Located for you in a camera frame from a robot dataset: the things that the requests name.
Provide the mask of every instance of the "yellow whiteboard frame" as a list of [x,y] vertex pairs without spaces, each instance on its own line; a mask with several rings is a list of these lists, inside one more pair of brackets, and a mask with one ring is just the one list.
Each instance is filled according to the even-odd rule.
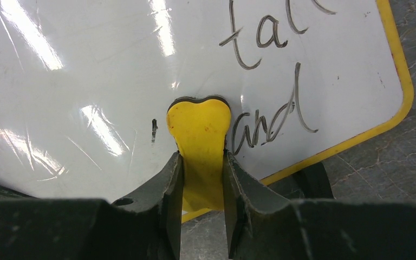
[[[353,138],[348,139],[347,141],[344,141],[336,146],[324,150],[321,153],[318,153],[312,157],[309,157],[303,161],[289,166],[286,169],[283,169],[277,173],[272,174],[271,176],[262,179],[261,182],[264,185],[269,185],[276,181],[279,181],[297,171],[304,169],[307,166],[310,166],[326,158],[329,158],[334,154],[347,150],[350,147],[353,147],[361,142],[375,137],[376,135],[379,135],[392,129],[393,127],[397,126],[407,116],[409,110],[411,110],[412,101],[414,99],[414,87],[412,85],[412,79],[409,73],[409,68],[407,67],[406,57],[404,56],[404,52],[402,50],[401,41],[399,40],[398,30],[396,28],[390,2],[389,0],[377,0],[377,7],[379,8],[383,28],[385,29],[385,34],[388,39],[388,44],[390,45],[393,61],[398,72],[399,81],[401,82],[402,104],[399,108],[399,111],[396,113],[394,117],[392,117],[389,121],[385,123],[382,123],[364,133],[361,133]],[[184,223],[186,221],[189,221],[209,211],[209,209],[202,209],[196,212],[184,214],[182,222]]]

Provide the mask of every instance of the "yellow tab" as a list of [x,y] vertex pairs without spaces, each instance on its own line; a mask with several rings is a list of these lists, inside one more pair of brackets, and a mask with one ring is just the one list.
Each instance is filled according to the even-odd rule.
[[230,109],[219,96],[183,97],[169,108],[166,122],[184,162],[183,210],[223,210],[222,165]]

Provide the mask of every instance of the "white whiteboard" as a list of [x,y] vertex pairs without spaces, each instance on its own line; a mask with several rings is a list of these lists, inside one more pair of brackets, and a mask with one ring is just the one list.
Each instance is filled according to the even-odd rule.
[[[116,200],[158,173],[177,150],[165,122],[181,96],[218,94],[232,124],[270,124],[293,91],[299,101],[274,141],[237,158],[258,179],[390,120],[403,91],[375,0],[0,0],[0,184],[37,197]],[[259,48],[261,19],[279,43]],[[263,24],[261,42],[272,35]],[[152,120],[159,127],[152,141]],[[227,136],[231,147],[232,131]]]

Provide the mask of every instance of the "screw hole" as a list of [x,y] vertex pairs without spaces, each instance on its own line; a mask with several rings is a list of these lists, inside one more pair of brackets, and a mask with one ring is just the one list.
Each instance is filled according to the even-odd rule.
[[116,206],[125,206],[125,205],[130,205],[133,202],[134,202],[133,199],[121,198],[121,199],[116,200],[113,204]]

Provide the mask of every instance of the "gray marble floor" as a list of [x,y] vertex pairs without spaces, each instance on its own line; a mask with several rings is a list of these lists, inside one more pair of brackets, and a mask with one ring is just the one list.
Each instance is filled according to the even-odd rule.
[[[414,83],[414,103],[396,128],[324,161],[337,199],[416,202],[416,0],[390,0]],[[285,181],[275,183],[278,192]],[[227,259],[224,215],[211,212],[181,233],[181,260]]]

